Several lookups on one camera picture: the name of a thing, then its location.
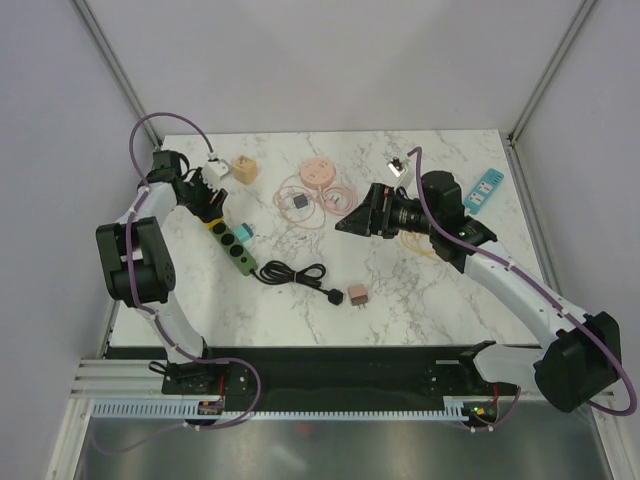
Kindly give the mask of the green power strip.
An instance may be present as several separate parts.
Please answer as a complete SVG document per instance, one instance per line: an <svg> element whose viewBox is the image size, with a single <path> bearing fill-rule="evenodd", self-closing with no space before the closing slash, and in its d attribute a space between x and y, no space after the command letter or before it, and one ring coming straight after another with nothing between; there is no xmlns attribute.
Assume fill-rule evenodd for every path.
<svg viewBox="0 0 640 480"><path fill-rule="evenodd" d="M256 272L256 260L223 218L205 223L205 227L243 276L251 276Z"/></svg>

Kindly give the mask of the pink small plug adapter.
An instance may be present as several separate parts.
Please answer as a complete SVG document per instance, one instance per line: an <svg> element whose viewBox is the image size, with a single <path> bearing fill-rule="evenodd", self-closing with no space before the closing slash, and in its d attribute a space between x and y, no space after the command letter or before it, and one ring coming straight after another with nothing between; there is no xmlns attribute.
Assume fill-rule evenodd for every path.
<svg viewBox="0 0 640 480"><path fill-rule="evenodd" d="M368 289L364 284L354 284L348 287L350 304L354 307L364 307L369 302Z"/></svg>

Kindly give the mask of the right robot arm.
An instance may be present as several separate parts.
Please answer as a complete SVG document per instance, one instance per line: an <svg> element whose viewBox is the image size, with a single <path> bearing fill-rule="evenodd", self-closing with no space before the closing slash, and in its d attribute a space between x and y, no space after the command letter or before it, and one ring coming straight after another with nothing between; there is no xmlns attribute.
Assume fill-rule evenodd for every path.
<svg viewBox="0 0 640 480"><path fill-rule="evenodd" d="M484 342L458 368L467 392L492 383L534 390L570 413L621 377L620 330L615 319L564 300L516 262L497 236L467 215L461 188L445 171L421 178L419 197L374 183L363 202L339 220L336 230L392 239L402 231L428 236L436 255L490 291L533 334L535 348Z"/></svg>

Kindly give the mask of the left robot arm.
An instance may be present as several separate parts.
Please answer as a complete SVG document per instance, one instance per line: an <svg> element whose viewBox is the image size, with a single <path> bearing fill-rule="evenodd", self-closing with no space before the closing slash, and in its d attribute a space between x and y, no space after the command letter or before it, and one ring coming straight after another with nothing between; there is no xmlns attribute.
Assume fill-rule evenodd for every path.
<svg viewBox="0 0 640 480"><path fill-rule="evenodd" d="M223 219L226 197L184 154L158 151L127 212L96 230L109 295L148 322L170 363L190 363L184 379L198 393L215 389L220 371L206 360L206 341L176 298L177 274L161 227L175 208L184 207L211 229Z"/></svg>

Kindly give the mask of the teal plug adapter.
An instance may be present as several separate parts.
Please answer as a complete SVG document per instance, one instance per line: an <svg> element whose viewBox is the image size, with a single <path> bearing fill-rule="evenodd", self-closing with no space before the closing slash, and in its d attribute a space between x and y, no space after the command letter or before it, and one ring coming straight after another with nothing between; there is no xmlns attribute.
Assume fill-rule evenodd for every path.
<svg viewBox="0 0 640 480"><path fill-rule="evenodd" d="M254 237L253 228L247 223L237 225L233 233L241 243L246 243Z"/></svg>

